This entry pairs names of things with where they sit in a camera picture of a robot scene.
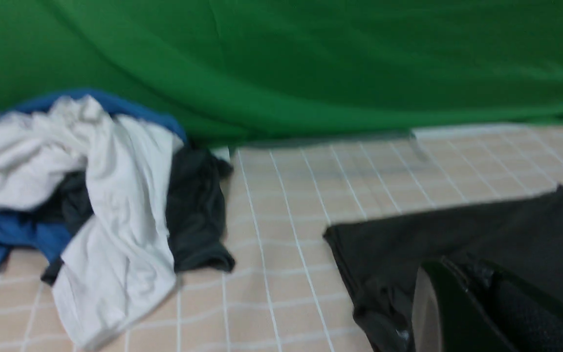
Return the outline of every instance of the green backdrop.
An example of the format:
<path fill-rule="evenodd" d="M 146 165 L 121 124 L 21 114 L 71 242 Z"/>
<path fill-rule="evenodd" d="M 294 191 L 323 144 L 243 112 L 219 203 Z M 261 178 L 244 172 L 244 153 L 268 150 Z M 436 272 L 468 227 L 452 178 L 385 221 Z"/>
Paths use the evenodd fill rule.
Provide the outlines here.
<path fill-rule="evenodd" d="M 0 0 L 0 109 L 76 87 L 203 143 L 563 122 L 563 1 Z"/>

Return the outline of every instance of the black fabric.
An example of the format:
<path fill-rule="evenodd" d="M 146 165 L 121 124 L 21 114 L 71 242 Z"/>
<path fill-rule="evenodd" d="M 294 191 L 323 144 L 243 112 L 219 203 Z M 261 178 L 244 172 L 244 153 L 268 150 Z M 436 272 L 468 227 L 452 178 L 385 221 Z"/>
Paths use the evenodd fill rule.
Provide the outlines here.
<path fill-rule="evenodd" d="M 424 286 L 414 298 L 418 351 L 563 352 L 563 303 L 500 265 L 442 258 L 418 272 L 428 278 L 416 281 Z M 427 299 L 439 312 L 438 338 L 422 333 L 424 324 L 435 324 L 421 319 Z"/>
<path fill-rule="evenodd" d="M 184 147 L 173 156 L 166 226 L 175 272 L 212 267 L 232 271 L 235 261 L 220 242 L 225 229 L 225 198 L 220 181 L 232 166 L 208 150 Z"/>
<path fill-rule="evenodd" d="M 88 198 L 85 172 L 67 174 L 54 194 L 33 213 L 36 222 L 63 222 L 75 236 L 92 216 L 92 205 Z M 41 281 L 53 286 L 63 265 L 61 258 L 49 263 L 41 275 Z"/>
<path fill-rule="evenodd" d="M 353 318 L 376 351 L 413 350 L 411 300 L 424 259 L 485 258 L 563 302 L 563 187 L 525 200 L 335 225 L 324 237 Z"/>
<path fill-rule="evenodd" d="M 235 261 L 220 242 L 225 229 L 225 198 L 220 181 L 232 173 L 232 166 L 208 150 L 184 147 L 174 154 L 168 194 L 166 226 L 174 271 L 212 267 L 232 271 Z M 84 172 L 68 174 L 54 196 L 34 212 L 42 222 L 64 222 L 73 236 L 92 216 Z M 63 265 L 53 261 L 41 280 L 54 285 Z"/>

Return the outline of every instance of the pile of clothes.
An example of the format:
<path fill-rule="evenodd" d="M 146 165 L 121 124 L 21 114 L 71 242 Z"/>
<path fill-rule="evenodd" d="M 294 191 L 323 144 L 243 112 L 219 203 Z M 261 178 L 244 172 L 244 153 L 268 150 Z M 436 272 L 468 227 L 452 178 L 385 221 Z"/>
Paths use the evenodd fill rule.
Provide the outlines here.
<path fill-rule="evenodd" d="M 463 267 L 479 267 L 478 261 L 490 261 L 557 299 L 559 303 L 552 306 L 563 305 L 563 186 L 534 198 L 339 224 L 327 229 L 324 237 L 353 301 L 353 318 L 366 332 L 376 352 L 415 350 L 415 340 L 420 336 L 414 336 L 413 304 L 420 280 L 417 273 L 423 272 L 422 265 L 426 261 L 442 259 L 444 263 L 457 263 L 458 267 L 449 266 L 462 277 L 476 276 L 462 275 Z M 487 276 L 488 270 L 476 269 L 476 272 Z M 479 285 L 490 288 L 489 294 L 481 294 L 481 301 L 488 301 L 492 290 L 496 290 L 492 287 L 492 275 Z M 469 293 L 471 279 L 464 279 L 460 286 L 465 286 Z M 446 296 L 456 294 L 457 289 L 451 289 Z M 563 309 L 559 309 L 562 312 L 559 316 L 541 319 L 540 307 L 525 309 L 523 300 L 511 297 L 510 301 L 513 312 L 507 320 L 510 324 L 523 321 L 512 341 L 516 341 L 519 352 L 563 351 L 563 340 L 554 338 L 556 332 L 563 334 L 563 325 L 555 322 L 563 319 Z M 440 312 L 440 318 L 433 325 L 455 318 L 451 321 L 458 326 L 431 327 L 442 336 L 431 339 L 431 345 L 425 346 L 428 348 L 424 351 L 459 352 L 484 346 L 486 341 L 482 339 L 474 341 L 467 350 L 449 349 L 448 343 L 445 345 L 445 341 L 467 339 L 472 334 L 471 329 L 476 329 L 468 319 L 470 315 L 462 312 L 465 303 L 456 303 L 458 310 Z M 490 311 L 487 315 L 497 313 Z M 489 320 L 486 319 L 485 324 L 493 325 Z"/>
<path fill-rule="evenodd" d="M 231 172 L 171 116 L 116 96 L 28 102 L 0 117 L 0 264 L 15 246 L 45 254 L 65 330 L 96 350 L 159 305 L 177 272 L 233 269 L 219 242 Z"/>

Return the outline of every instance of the floor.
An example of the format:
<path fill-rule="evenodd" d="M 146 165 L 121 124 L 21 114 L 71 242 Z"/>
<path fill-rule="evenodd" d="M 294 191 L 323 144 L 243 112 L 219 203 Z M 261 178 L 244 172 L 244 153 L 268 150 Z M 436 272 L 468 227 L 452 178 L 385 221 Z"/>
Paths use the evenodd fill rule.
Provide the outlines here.
<path fill-rule="evenodd" d="M 232 274 L 183 288 L 105 352 L 369 352 L 322 240 L 328 223 L 520 198 L 563 183 L 563 128 L 305 149 L 241 149 L 228 192 Z M 14 250 L 0 274 L 0 352 L 74 352 L 45 260 Z"/>

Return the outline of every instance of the fabric fold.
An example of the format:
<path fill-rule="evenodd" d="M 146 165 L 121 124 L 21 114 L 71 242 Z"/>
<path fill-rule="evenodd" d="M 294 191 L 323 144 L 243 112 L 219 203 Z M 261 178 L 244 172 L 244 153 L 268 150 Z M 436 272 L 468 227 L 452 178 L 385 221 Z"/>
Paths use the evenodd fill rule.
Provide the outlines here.
<path fill-rule="evenodd" d="M 0 119 L 0 209 L 34 210 L 66 174 L 86 171 L 94 215 L 63 252 L 53 287 L 80 348 L 100 348 L 174 287 L 165 211 L 172 155 L 182 146 L 154 123 L 110 116 L 90 96 Z"/>

